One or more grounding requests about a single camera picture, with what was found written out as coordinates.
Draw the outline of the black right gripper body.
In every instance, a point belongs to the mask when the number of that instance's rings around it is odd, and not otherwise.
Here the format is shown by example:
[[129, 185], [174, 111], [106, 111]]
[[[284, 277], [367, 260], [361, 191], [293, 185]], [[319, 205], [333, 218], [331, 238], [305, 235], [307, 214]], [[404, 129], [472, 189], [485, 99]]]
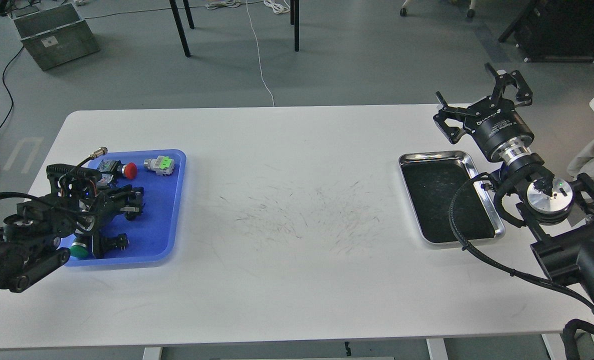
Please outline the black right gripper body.
[[519, 116], [514, 103], [484, 109], [480, 116], [467, 118], [464, 121], [464, 130], [473, 137], [491, 163], [502, 161], [499, 150], [512, 139], [519, 139], [526, 146], [531, 145], [534, 140], [534, 133]]

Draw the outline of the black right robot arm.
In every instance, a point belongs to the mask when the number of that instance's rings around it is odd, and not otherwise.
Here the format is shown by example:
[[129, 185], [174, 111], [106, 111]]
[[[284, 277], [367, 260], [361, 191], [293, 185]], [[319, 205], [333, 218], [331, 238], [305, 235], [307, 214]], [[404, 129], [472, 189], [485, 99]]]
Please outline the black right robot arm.
[[[518, 70], [485, 69], [495, 80], [490, 95], [467, 107], [450, 105], [441, 92], [433, 116], [451, 144], [471, 136], [487, 161], [502, 166], [464, 182], [448, 206], [448, 224], [463, 251], [512, 277], [572, 297], [594, 316], [594, 180], [581, 173], [575, 180], [556, 177], [544, 160], [530, 150], [535, 135], [517, 112], [533, 103], [533, 92]], [[459, 230], [455, 205], [467, 187], [483, 182], [492, 191], [496, 214], [514, 227], [526, 227], [535, 238], [530, 245], [544, 276], [510, 268], [477, 249]], [[594, 323], [572, 319], [562, 330], [567, 360], [580, 359], [576, 334], [594, 335]]]

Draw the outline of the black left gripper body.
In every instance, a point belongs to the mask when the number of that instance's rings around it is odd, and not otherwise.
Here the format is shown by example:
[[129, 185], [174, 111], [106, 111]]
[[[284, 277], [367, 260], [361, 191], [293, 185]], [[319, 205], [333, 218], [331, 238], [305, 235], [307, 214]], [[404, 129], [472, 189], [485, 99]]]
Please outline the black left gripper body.
[[86, 214], [77, 217], [79, 229], [75, 231], [75, 242], [89, 246], [96, 236], [119, 214], [127, 203], [128, 191], [124, 188], [114, 188], [101, 191], [94, 201], [86, 205]]

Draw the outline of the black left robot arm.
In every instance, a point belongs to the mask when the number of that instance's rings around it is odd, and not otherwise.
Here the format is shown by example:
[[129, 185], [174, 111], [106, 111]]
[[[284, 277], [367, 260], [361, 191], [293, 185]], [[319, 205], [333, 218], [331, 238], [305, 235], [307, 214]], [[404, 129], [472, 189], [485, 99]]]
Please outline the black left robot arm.
[[105, 160], [85, 167], [107, 152], [102, 146], [79, 164], [48, 165], [50, 192], [44, 196], [0, 192], [0, 201], [22, 200], [0, 227], [0, 290], [22, 293], [71, 257], [103, 259], [127, 248], [126, 234], [108, 237], [102, 230], [116, 216], [132, 221], [143, 214], [145, 191], [117, 184], [119, 178], [137, 176], [133, 162]]

